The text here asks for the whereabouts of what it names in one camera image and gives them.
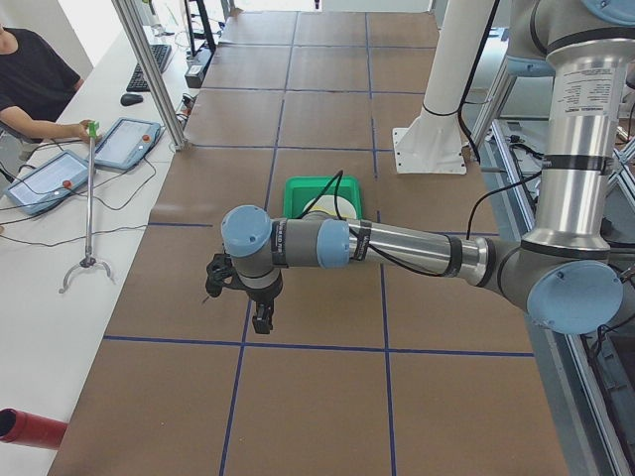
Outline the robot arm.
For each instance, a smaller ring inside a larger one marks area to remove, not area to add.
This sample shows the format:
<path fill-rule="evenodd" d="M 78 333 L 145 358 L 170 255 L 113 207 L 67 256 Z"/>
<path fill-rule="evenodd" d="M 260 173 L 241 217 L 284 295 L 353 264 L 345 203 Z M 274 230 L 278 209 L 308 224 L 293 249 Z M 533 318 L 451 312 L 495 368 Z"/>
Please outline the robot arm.
<path fill-rule="evenodd" d="M 224 250 L 207 266 L 208 294 L 248 294 L 254 329 L 266 334 L 284 269 L 376 261 L 491 290 L 558 333 L 585 334 L 609 322 L 624 292 L 600 226 L 621 89 L 634 58 L 634 5 L 516 1 L 509 53 L 544 60 L 555 74 L 537 214 L 519 243 L 343 219 L 312 207 L 273 219 L 242 205 L 222 220 Z"/>

